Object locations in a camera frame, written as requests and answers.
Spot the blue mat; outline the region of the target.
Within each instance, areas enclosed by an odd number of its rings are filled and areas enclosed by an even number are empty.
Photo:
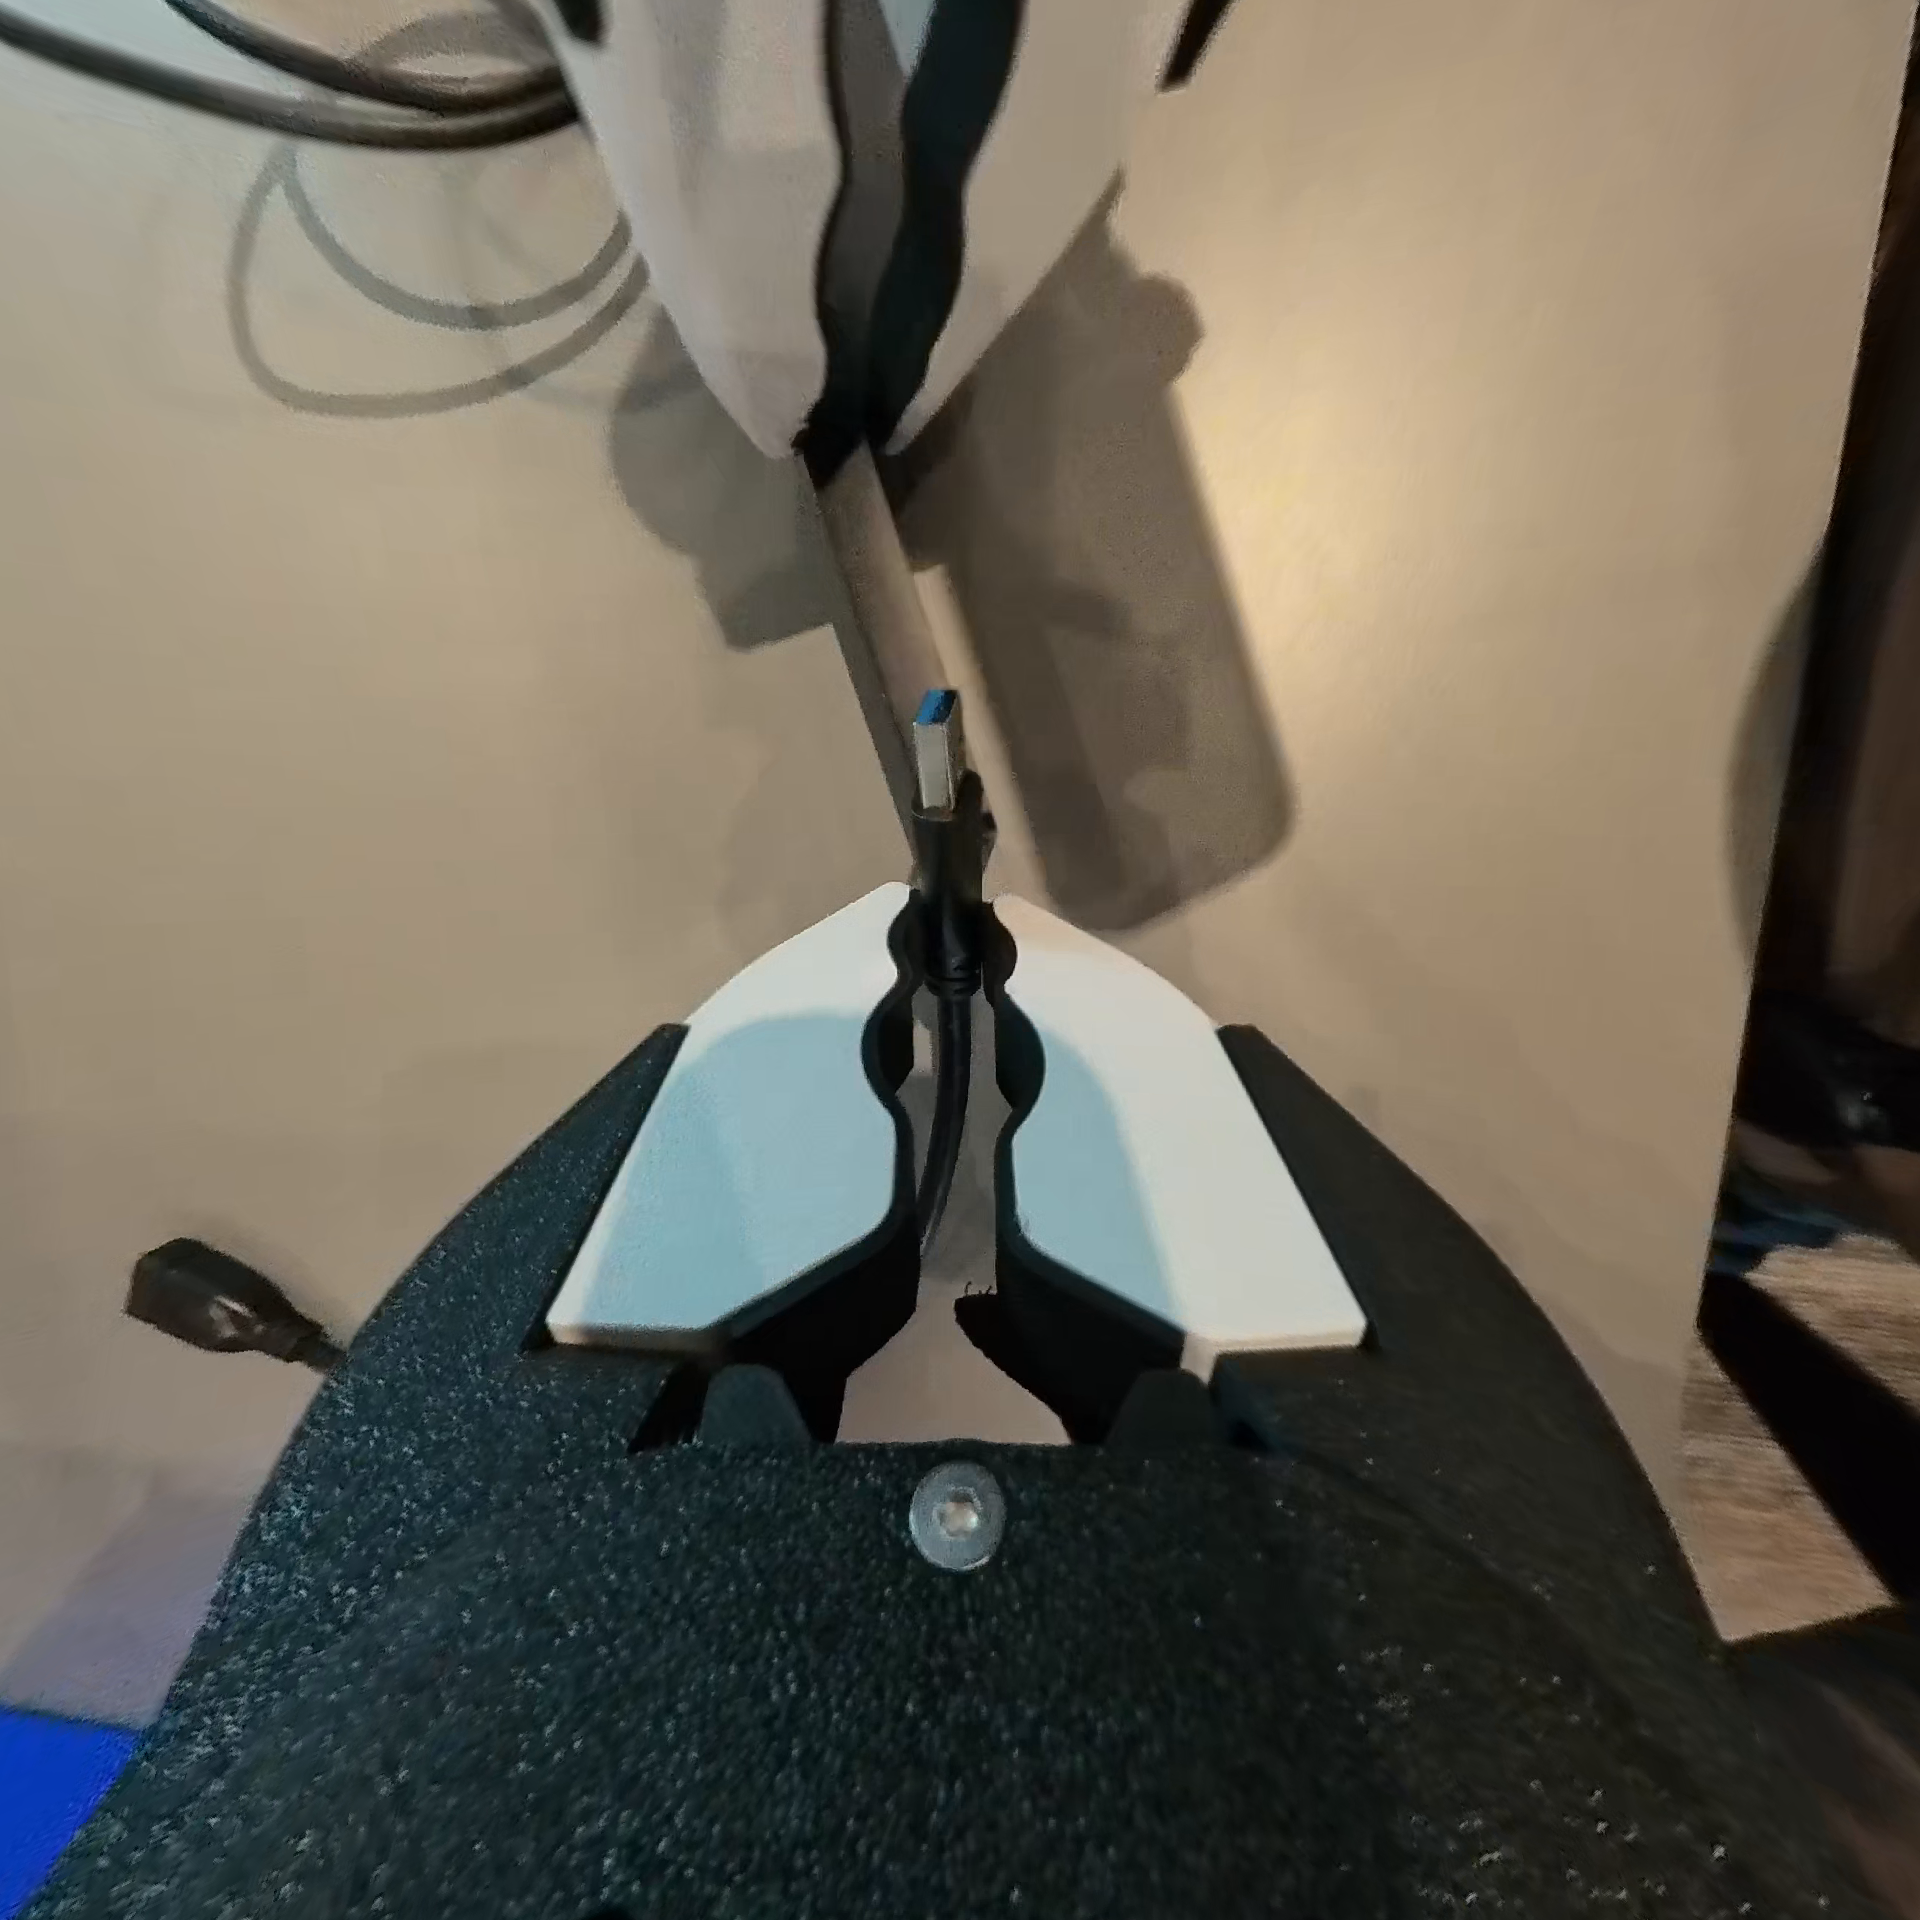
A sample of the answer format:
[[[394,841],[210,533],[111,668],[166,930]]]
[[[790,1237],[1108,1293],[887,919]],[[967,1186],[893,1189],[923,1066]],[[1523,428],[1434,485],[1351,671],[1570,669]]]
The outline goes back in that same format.
[[[2,1710],[2,1916],[14,1917],[138,1750],[140,1733]]]

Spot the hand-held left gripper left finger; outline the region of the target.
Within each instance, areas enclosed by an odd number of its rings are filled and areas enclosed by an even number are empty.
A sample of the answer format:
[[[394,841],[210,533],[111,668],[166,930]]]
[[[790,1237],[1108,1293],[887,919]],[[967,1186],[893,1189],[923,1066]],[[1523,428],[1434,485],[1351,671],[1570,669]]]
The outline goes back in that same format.
[[[909,1229],[911,908],[875,887],[684,1022],[547,1310],[554,1341],[717,1354]]]

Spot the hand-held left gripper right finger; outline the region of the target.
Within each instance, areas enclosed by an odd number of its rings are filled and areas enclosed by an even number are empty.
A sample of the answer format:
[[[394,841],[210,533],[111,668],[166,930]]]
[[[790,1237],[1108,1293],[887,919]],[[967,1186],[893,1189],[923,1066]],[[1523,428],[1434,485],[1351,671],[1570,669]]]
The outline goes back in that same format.
[[[1001,1249],[1209,1377],[1367,1316],[1206,1011],[1053,913],[991,905]]]

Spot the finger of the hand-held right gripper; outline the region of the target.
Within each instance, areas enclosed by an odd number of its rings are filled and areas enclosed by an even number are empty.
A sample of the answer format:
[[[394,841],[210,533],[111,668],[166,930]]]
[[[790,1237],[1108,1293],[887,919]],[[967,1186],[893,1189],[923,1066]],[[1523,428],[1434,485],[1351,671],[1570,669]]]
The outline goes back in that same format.
[[[578,5],[578,115],[657,299],[773,458],[860,414],[903,105],[879,2]]]
[[[1185,2],[879,5],[903,95],[868,322],[868,439],[900,453],[1081,233],[1181,63]]]

